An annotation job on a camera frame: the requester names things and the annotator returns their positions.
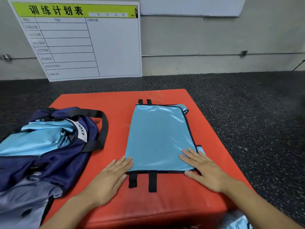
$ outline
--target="training schedule board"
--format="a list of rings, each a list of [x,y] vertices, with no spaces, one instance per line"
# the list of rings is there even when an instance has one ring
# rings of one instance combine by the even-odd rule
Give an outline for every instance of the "training schedule board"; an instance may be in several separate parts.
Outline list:
[[[8,1],[49,81],[142,76],[138,2]]]

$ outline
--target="left hand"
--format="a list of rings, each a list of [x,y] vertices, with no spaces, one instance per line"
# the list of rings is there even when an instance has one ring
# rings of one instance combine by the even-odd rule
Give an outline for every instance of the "left hand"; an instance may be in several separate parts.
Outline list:
[[[92,204],[92,207],[108,203],[117,193],[127,178],[125,174],[133,165],[132,158],[125,160],[121,157],[117,162],[113,160],[103,169],[93,181],[79,194]]]

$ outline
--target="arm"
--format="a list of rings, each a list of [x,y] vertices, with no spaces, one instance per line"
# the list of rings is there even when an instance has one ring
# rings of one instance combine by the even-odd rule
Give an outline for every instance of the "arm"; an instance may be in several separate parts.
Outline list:
[[[201,175],[192,171],[186,171],[185,175],[212,191],[227,195],[245,214],[255,229],[303,228],[253,192],[243,182],[228,176],[206,155],[201,152],[196,153],[190,148],[188,150],[182,150],[188,158],[182,154],[179,157],[199,170]]]
[[[93,208],[107,204],[127,178],[132,158],[113,160],[79,195],[70,198],[40,229],[74,229]]]

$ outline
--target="hand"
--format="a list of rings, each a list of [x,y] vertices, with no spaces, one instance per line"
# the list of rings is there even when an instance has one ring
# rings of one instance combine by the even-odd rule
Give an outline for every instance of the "hand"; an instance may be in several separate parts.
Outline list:
[[[184,162],[199,170],[201,175],[189,170],[185,171],[184,174],[212,191],[224,192],[227,181],[232,178],[223,172],[218,165],[202,152],[198,151],[198,153],[196,153],[196,151],[191,148],[188,150],[189,151],[186,151],[185,149],[182,150],[182,153],[184,153],[188,158],[182,154],[180,154],[179,157]]]
[[[93,208],[108,203],[116,195],[127,178],[125,173],[133,165],[131,157],[126,160],[125,158],[123,156],[117,162],[115,160],[110,162],[79,196],[91,203]]]

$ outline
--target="folded blue bag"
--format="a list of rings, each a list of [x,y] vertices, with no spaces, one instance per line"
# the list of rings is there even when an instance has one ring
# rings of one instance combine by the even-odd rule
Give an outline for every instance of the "folded blue bag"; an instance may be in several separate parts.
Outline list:
[[[41,156],[62,148],[70,144],[65,130],[73,132],[73,127],[68,120],[30,122],[21,128],[21,132],[9,135],[0,143],[0,156]]]
[[[126,157],[132,157],[128,171],[129,188],[137,186],[138,173],[149,173],[149,192],[156,192],[157,173],[183,173],[193,170],[179,158],[182,149],[203,152],[192,137],[184,105],[155,105],[151,100],[136,104],[130,125]]]

